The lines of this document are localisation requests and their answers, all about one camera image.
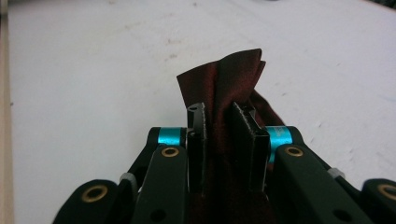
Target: wooden edge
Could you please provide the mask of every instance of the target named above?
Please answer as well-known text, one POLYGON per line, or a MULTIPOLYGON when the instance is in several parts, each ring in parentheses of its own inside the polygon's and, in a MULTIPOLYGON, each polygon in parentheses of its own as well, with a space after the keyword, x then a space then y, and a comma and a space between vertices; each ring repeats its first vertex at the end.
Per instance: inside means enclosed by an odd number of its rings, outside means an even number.
POLYGON ((14 223, 7 0, 0 2, 0 223, 14 223))

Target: white surface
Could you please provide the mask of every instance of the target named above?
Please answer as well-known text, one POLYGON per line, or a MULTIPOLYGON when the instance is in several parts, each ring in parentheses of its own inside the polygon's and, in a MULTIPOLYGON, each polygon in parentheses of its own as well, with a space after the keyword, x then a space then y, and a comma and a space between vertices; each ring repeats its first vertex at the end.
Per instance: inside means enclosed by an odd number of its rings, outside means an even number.
POLYGON ((364 1, 11 1, 16 223, 118 181, 153 126, 185 126, 176 75, 261 48, 256 90, 357 188, 396 179, 396 12, 364 1))

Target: bolt hole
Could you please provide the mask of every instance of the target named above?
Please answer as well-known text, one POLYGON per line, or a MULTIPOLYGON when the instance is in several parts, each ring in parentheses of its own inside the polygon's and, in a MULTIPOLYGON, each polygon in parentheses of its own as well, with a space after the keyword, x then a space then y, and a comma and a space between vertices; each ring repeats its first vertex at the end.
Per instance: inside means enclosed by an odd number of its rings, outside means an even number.
POLYGON ((161 222, 166 218, 166 213, 162 209, 157 209, 149 217, 153 222, 161 222))
POLYGON ((105 185, 92 186, 84 191, 81 199, 84 203, 94 203, 101 200, 107 194, 105 185))
POLYGON ((164 148, 161 152, 165 157, 175 157, 178 154, 178 149, 175 147, 164 148))
POLYGON ((386 193, 396 197, 396 188, 387 187, 387 188, 384 188, 384 191, 386 193))
POLYGON ((378 186, 379 192, 385 197, 396 201, 396 187, 388 184, 382 184, 378 186))
POLYGON ((337 217, 341 221, 345 221, 345 222, 352 221, 352 217, 349 215, 348 212, 346 212, 344 210, 337 209, 337 210, 332 211, 332 213, 334 214, 335 217, 337 217))
POLYGON ((294 157, 301 157, 304 155, 303 151, 297 147, 287 147, 285 151, 286 153, 294 157))

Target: fabric fold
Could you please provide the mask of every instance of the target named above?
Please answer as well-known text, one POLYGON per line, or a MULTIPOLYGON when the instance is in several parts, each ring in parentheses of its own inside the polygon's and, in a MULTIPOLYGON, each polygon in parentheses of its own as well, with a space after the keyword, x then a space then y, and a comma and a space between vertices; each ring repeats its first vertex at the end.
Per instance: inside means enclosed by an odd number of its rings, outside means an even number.
POLYGON ((240 51, 177 77, 186 107, 203 102, 207 116, 207 185, 204 195, 191 195, 190 223, 275 223, 266 196, 242 188, 230 131, 233 102, 253 105, 261 126, 283 125, 254 91, 265 66, 261 56, 260 49, 240 51))

